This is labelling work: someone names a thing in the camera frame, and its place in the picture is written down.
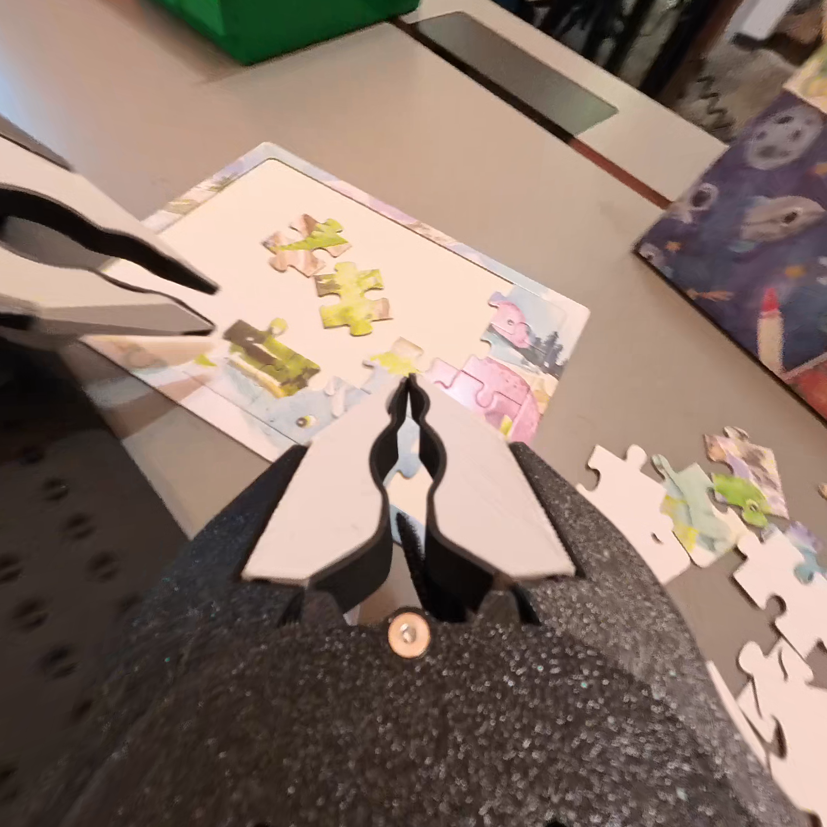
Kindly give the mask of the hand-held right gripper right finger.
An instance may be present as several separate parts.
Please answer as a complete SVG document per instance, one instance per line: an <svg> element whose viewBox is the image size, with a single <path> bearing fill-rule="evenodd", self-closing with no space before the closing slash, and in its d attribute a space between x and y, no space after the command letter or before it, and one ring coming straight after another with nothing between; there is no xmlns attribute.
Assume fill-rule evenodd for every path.
<svg viewBox="0 0 827 827"><path fill-rule="evenodd" d="M431 477L425 567L445 591L573 576L576 566L510 444L443 389L412 379L419 458Z"/></svg>

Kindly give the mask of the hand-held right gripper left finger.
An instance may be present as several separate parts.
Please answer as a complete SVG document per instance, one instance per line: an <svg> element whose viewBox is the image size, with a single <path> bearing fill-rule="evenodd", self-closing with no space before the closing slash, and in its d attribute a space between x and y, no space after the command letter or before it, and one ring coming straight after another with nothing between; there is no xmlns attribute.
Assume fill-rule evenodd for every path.
<svg viewBox="0 0 827 827"><path fill-rule="evenodd" d="M385 481L398 461L407 379L391 379L305 450L243 568L247 581L372 594L393 556Z"/></svg>

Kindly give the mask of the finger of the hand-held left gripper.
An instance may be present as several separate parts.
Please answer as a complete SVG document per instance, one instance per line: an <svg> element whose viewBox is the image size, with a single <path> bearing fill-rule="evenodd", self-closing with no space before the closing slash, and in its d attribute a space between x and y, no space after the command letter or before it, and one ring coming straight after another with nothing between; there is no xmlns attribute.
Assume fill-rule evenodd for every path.
<svg viewBox="0 0 827 827"><path fill-rule="evenodd" d="M1 213L162 280L204 295L218 292L211 279L62 160L7 136L1 138Z"/></svg>
<svg viewBox="0 0 827 827"><path fill-rule="evenodd" d="M177 298L10 249L1 250L1 327L47 336L207 336L214 330Z"/></svg>

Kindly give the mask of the blue dinosaur head puzzle piece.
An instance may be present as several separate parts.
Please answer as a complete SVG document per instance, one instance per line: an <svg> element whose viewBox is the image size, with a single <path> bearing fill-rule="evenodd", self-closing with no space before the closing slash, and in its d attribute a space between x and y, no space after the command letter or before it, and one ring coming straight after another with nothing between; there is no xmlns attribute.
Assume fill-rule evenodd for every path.
<svg viewBox="0 0 827 827"><path fill-rule="evenodd" d="M286 439L305 445L367 396L363 389L333 377L321 389L304 388L283 398L261 396L251 410Z"/></svg>

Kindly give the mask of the joined printed puzzle pieces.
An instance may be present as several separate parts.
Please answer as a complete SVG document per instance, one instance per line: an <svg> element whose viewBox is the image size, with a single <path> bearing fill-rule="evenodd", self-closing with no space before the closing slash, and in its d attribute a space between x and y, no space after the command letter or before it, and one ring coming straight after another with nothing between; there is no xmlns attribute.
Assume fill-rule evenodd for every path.
<svg viewBox="0 0 827 827"><path fill-rule="evenodd" d="M371 376L366 391L388 376L418 375L484 419L511 442L529 445L535 438L559 378L531 365L514 349L502 355L470 355L460 366L398 337L389 348L367 356Z"/></svg>

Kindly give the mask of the green dark-spotted puzzle piece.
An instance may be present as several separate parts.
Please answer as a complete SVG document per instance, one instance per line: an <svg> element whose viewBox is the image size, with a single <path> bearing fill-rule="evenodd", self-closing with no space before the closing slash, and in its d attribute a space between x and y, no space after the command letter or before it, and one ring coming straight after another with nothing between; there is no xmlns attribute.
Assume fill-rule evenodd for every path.
<svg viewBox="0 0 827 827"><path fill-rule="evenodd" d="M275 398L290 397L308 386L320 366L295 351L269 355L256 367L260 384Z"/></svg>

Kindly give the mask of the dark tree puzzle piece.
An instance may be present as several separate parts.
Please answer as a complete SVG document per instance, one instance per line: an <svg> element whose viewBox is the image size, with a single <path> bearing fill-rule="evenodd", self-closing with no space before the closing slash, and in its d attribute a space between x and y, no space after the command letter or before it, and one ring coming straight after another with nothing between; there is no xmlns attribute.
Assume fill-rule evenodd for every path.
<svg viewBox="0 0 827 827"><path fill-rule="evenodd" d="M256 328L237 320L223 334L229 342L228 354L240 358L251 368L252 378L271 379L277 384L287 382L287 366L296 366L295 353L279 344L279 336L288 329L283 317L273 318L266 329Z"/></svg>

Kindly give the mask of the pink corner puzzle piece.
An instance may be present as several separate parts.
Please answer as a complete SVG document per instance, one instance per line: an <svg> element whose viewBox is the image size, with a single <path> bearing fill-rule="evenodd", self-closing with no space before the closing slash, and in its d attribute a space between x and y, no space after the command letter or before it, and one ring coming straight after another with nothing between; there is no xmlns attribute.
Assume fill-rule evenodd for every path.
<svg viewBox="0 0 827 827"><path fill-rule="evenodd" d="M560 379L566 365L566 309L548 298L514 287L489 298L491 319L481 335L489 355L529 374Z"/></svg>

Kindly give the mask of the green printed puzzle piece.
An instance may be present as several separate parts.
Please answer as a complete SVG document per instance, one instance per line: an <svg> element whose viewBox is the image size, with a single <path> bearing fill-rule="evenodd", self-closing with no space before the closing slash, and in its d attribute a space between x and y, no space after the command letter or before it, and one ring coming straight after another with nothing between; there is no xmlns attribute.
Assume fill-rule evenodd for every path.
<svg viewBox="0 0 827 827"><path fill-rule="evenodd" d="M374 323L392 318L386 297L368 295L385 287L380 270L363 270L352 262L344 262L334 265L332 272L316 273L312 278L319 298L337 298L336 304L319 308L325 329L346 327L351 336L367 336L373 332Z"/></svg>

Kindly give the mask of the green striped puzzle piece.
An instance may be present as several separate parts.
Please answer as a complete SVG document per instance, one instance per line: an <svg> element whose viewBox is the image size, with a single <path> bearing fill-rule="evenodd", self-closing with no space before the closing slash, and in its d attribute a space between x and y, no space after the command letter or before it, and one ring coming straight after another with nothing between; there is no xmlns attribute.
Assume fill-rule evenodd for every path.
<svg viewBox="0 0 827 827"><path fill-rule="evenodd" d="M295 270L312 277L324 269L327 260L351 250L343 235L343 225L336 219L318 221L303 213L290 222L287 230L272 233L262 241L270 254L270 267L279 273Z"/></svg>

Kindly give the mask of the landscape jigsaw puzzle board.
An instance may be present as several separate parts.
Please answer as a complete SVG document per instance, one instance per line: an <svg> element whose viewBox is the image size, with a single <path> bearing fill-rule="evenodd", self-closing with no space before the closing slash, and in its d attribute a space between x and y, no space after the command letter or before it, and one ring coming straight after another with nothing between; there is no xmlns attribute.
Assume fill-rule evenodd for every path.
<svg viewBox="0 0 827 827"><path fill-rule="evenodd" d="M385 287L368 295L386 297L392 318L374 323L371 334L325 329L319 308L336 304L336 296L319 298L312 277L270 267L262 241L303 213L318 221L336 219L352 244L327 260L321 273L344 262L380 270ZM306 388L321 389L338 377L363 389L371 376L363 360L398 337L456 366L470 355L489 355L481 335L495 292L507 295L520 287L564 307L566 363L589 316L573 300L270 143L168 202L146 226L218 285L215 295L190 296L173 288L175 297L212 322L214 332L205 338L87 336L85 344L265 460L297 443L252 414L259 397L274 395L239 357L228 354L222 334L238 320L266 329L283 317L288 329L279 344L321 367Z"/></svg>

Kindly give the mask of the pile of puzzle pieces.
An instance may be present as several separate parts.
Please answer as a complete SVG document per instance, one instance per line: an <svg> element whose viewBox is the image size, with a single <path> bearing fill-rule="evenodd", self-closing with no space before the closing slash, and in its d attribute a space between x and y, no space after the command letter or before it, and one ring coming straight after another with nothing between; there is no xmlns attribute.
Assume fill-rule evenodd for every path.
<svg viewBox="0 0 827 827"><path fill-rule="evenodd" d="M649 457L632 445L623 458L595 446L587 466L597 474L595 487L577 490L631 543L658 582L732 558L738 565L731 577L755 607L780 601L774 646L765 653L750 641L739 650L739 670L748 678L740 695L725 688L711 660L706 666L760 763L798 809L825 825L826 690L814 684L807 661L825 648L824 572L810 568L810 579L802 580L799 572L809 562L793 533L745 523L715 498L711 477L698 465L676 471L665 457Z"/></svg>

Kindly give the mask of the grey desk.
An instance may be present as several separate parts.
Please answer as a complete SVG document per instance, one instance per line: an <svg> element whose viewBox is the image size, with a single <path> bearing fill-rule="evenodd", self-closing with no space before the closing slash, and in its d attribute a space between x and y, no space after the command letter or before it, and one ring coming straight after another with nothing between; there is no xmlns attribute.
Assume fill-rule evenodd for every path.
<svg viewBox="0 0 827 827"><path fill-rule="evenodd" d="M243 68L150 2L2 2L2 115L144 218L270 141L585 305L533 449L674 466L744 429L825 541L825 426L631 247L660 209L392 24Z"/></svg>

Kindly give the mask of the green plastic bin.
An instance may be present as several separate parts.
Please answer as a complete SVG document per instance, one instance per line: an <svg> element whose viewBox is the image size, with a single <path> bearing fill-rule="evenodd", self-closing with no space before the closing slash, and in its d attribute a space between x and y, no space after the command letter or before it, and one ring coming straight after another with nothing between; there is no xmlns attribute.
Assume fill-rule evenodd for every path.
<svg viewBox="0 0 827 827"><path fill-rule="evenodd" d="M243 66L414 12L419 1L157 1Z"/></svg>

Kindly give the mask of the printed jigsaw puzzle box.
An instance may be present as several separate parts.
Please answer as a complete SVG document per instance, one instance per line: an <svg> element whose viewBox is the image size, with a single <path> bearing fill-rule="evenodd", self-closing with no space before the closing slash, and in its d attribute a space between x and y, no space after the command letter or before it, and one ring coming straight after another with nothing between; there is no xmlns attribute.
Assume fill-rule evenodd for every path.
<svg viewBox="0 0 827 827"><path fill-rule="evenodd" d="M634 252L826 418L825 47Z"/></svg>

